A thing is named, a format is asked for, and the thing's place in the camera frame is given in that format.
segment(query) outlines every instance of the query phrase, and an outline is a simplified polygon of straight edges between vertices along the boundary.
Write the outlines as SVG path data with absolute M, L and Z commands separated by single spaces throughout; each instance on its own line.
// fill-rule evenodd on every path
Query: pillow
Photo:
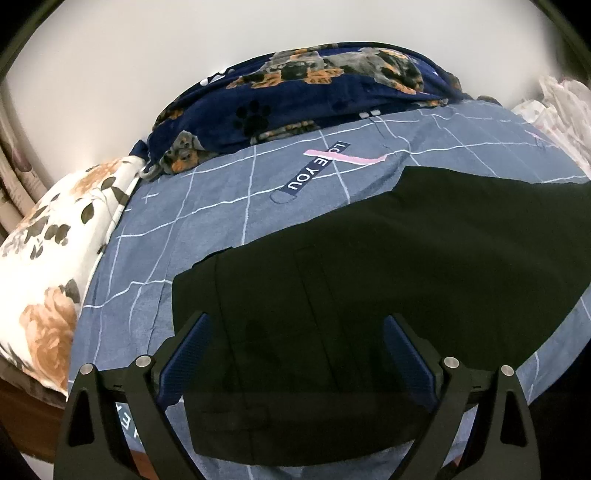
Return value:
M 0 247 L 0 355 L 63 394 L 86 290 L 143 168 L 117 158 L 58 181 Z

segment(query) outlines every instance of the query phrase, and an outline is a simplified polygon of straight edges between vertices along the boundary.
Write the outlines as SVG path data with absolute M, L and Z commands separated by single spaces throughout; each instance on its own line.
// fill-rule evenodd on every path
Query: silver screw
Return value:
M 82 375 L 88 375 L 90 372 L 92 372 L 92 369 L 93 369 L 92 364 L 84 364 L 80 367 L 80 373 Z
M 147 367 L 150 364 L 151 361 L 152 361 L 152 359 L 150 358 L 149 355 L 142 355 L 142 356 L 139 356 L 135 360 L 135 364 L 138 367 Z
M 457 368 L 460 366 L 460 361 L 452 356 L 447 356 L 445 357 L 445 359 L 443 360 L 443 363 L 446 364 L 447 367 L 449 368 Z
M 501 367 L 501 372 L 503 372 L 507 377 L 511 377 L 515 373 L 515 370 L 513 370 L 509 365 L 503 365 Z

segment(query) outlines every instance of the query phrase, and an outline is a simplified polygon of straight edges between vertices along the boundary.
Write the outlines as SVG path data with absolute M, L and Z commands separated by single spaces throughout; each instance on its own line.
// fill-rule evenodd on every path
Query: wall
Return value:
M 419 51 L 473 96 L 512 107 L 556 74 L 554 34 L 529 0 L 66 0 L 2 95 L 43 180 L 126 154 L 163 107 L 253 56 L 334 41 Z

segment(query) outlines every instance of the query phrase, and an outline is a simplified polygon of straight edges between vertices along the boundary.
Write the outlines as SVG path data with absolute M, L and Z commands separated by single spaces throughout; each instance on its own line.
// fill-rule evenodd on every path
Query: paw print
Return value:
M 234 128 L 242 130 L 244 136 L 250 138 L 256 133 L 267 130 L 269 127 L 267 117 L 270 113 L 270 106 L 261 107 L 257 100 L 253 100 L 248 108 L 241 106 L 236 110 L 239 120 L 234 120 Z

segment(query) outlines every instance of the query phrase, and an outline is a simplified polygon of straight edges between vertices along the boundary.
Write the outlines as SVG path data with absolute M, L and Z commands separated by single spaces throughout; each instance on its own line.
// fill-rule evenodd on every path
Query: navy blue label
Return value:
M 345 142 L 337 142 L 332 147 L 330 147 L 327 151 L 333 153 L 341 153 L 350 146 L 350 144 Z M 304 188 L 304 186 L 314 177 L 316 177 L 321 171 L 323 171 L 328 165 L 332 163 L 332 160 L 327 160 L 326 158 L 316 157 L 310 163 L 308 163 L 304 168 L 302 168 L 298 174 L 293 177 L 290 181 L 288 181 L 282 188 L 279 189 L 279 192 L 289 193 L 290 195 L 296 196 L 297 193 Z

